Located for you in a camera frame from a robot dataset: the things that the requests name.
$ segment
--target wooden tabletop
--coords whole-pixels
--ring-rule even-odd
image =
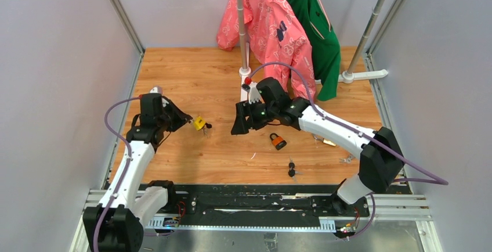
[[[342,48],[342,68],[347,68],[355,48]],[[294,183],[287,174],[289,156],[302,172],[301,184],[339,184],[359,170],[359,162],[340,163],[348,152],[316,142],[310,133],[291,127],[267,126],[247,135],[232,136],[235,104],[240,98],[240,50],[226,52],[217,48],[149,48],[146,50],[134,96],[148,93],[159,85],[164,95],[183,112],[202,116],[213,125],[209,138],[192,125],[172,133],[157,150],[143,182],[172,180],[174,183]],[[251,67],[260,64],[251,55]],[[364,71],[360,61],[357,71]],[[263,73],[253,80],[260,81]],[[368,81],[339,83],[338,96],[316,102],[327,112],[357,125],[379,129],[381,119]],[[125,133],[139,113],[133,102],[126,119]],[[275,132],[287,141],[276,150],[269,135]],[[120,144],[114,168],[124,150]]]

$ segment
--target gray wall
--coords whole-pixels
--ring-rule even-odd
[[[322,0],[342,45],[353,46],[377,0]],[[393,0],[381,11],[385,15]],[[145,47],[216,46],[227,0],[121,0]]]
[[[139,57],[109,0],[0,11],[0,251],[67,251],[109,164],[104,112],[129,95]]]
[[[444,251],[490,251],[490,1],[406,0],[374,54],[404,154],[449,180],[413,184]]]

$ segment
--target clothes rack pole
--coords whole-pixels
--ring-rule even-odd
[[[244,83],[246,76],[251,74],[251,68],[249,67],[249,44],[246,42],[246,28],[244,24],[244,5],[243,0],[237,0],[237,18],[239,24],[239,46],[241,48],[241,68],[239,69],[239,75],[241,76],[241,85]],[[241,88],[241,101],[245,101],[248,97],[248,93]]]
[[[338,81],[339,82],[345,82],[347,84],[355,81],[355,80],[369,80],[369,79],[375,79],[375,78],[382,78],[388,75],[388,72],[386,70],[380,70],[380,71],[371,71],[371,72],[362,72],[362,73],[354,73],[354,69],[357,65],[357,61],[359,60],[360,54],[362,53],[367,39],[369,38],[369,35],[371,34],[372,28],[374,27],[374,24],[376,22],[376,19],[378,18],[379,12],[381,11],[382,5],[385,0],[378,0],[376,3],[376,6],[372,10],[371,18],[369,19],[369,22],[367,23],[366,29],[364,30],[364,34],[360,38],[359,45],[357,46],[357,49],[355,51],[355,54],[352,58],[352,61],[350,62],[349,68],[344,71],[339,77]]]

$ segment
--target brass padlock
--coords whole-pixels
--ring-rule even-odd
[[[270,134],[270,140],[272,140],[272,145],[275,146],[277,150],[280,150],[282,147],[287,145],[287,142],[275,133]]]

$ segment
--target pink jacket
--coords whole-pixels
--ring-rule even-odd
[[[314,97],[311,44],[304,29],[286,0],[243,0],[244,22],[249,34],[249,46],[261,63],[284,62],[298,70]],[[237,0],[229,0],[217,33],[220,49],[230,51],[239,41]],[[281,65],[265,67],[265,77],[277,79],[285,91],[290,69]],[[292,73],[292,88],[296,96],[308,98],[301,79]]]

